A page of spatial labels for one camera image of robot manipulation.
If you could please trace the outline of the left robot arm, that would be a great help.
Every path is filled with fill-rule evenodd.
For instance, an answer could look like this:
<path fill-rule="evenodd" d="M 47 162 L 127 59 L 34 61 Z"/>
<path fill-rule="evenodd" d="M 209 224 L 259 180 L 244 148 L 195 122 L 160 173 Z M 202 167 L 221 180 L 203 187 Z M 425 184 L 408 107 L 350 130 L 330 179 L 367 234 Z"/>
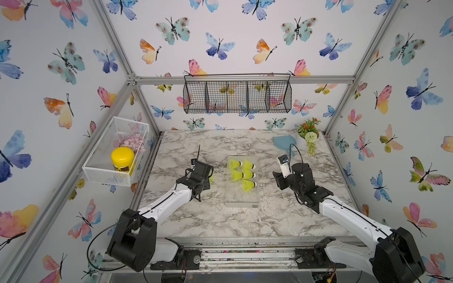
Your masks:
<path fill-rule="evenodd" d="M 158 237 L 159 227 L 181 206 L 201 201 L 201 193 L 210 188 L 214 168 L 196 161 L 172 188 L 152 204 L 137 211 L 125 210 L 116 225 L 107 255 L 139 272 L 149 264 L 179 268 L 184 247 L 176 241 Z"/>

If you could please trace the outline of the yellow shuttlecock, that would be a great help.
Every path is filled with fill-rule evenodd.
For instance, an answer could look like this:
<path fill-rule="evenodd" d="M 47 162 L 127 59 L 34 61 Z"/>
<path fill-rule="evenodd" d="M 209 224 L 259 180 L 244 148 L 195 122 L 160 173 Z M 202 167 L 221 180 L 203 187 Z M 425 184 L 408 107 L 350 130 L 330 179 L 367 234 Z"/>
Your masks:
<path fill-rule="evenodd" d="M 243 169 L 249 170 L 249 171 L 256 168 L 255 164 L 253 164 L 252 162 L 250 162 L 249 160 L 246 160 L 246 159 L 244 159 L 242 167 L 243 167 Z"/>
<path fill-rule="evenodd" d="M 244 192 L 249 192 L 251 189 L 255 188 L 257 184 L 250 180 L 242 180 L 241 188 Z"/>
<path fill-rule="evenodd" d="M 244 177 L 244 174 L 243 174 L 243 173 L 241 173 L 241 172 L 239 172 L 239 171 L 236 171 L 236 170 L 232 170 L 232 171 L 231 171 L 231 180 L 232 180 L 233 182 L 236 182 L 236 181 L 242 179 L 243 177 Z"/>
<path fill-rule="evenodd" d="M 243 170 L 243 179 L 252 179 L 255 177 L 255 173 L 249 170 Z"/>
<path fill-rule="evenodd" d="M 238 160 L 235 160 L 235 159 L 230 159 L 228 161 L 228 168 L 230 170 L 235 170 L 236 168 L 241 167 L 242 164 L 243 163 L 241 161 L 238 161 Z"/>

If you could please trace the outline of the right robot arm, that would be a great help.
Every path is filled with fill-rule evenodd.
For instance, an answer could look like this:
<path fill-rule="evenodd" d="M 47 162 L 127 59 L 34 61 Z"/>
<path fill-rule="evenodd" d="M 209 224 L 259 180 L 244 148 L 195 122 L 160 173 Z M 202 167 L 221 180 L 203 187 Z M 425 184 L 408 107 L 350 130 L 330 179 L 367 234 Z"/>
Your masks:
<path fill-rule="evenodd" d="M 309 164 L 291 165 L 287 155 L 279 157 L 278 162 L 280 171 L 273 172 L 273 176 L 279 189 L 291 189 L 299 204 L 335 221 L 363 243 L 356 246 L 325 237 L 315 245 L 310 262 L 317 266 L 350 266 L 374 276 L 380 283 L 414 283 L 425 273 L 409 231 L 382 225 L 316 185 Z"/>

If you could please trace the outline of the translucent plastic storage box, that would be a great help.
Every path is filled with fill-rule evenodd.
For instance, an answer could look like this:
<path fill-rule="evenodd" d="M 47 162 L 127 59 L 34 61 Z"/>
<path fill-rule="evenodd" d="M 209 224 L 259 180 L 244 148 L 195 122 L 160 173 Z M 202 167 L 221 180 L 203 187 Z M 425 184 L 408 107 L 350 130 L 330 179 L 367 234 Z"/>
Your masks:
<path fill-rule="evenodd" d="M 249 192 L 244 192 L 241 188 L 243 178 L 233 182 L 231 180 L 231 171 L 228 168 L 228 161 L 230 159 L 235 159 L 243 162 L 244 159 L 249 160 L 255 164 L 256 168 L 251 170 L 255 173 L 255 177 L 252 179 L 247 179 L 253 181 L 257 186 L 251 189 Z M 235 169 L 243 173 L 243 167 L 238 167 Z M 255 156 L 228 156 L 225 169 L 225 206 L 228 208 L 258 208 L 260 204 L 260 193 L 258 188 L 258 159 Z"/>

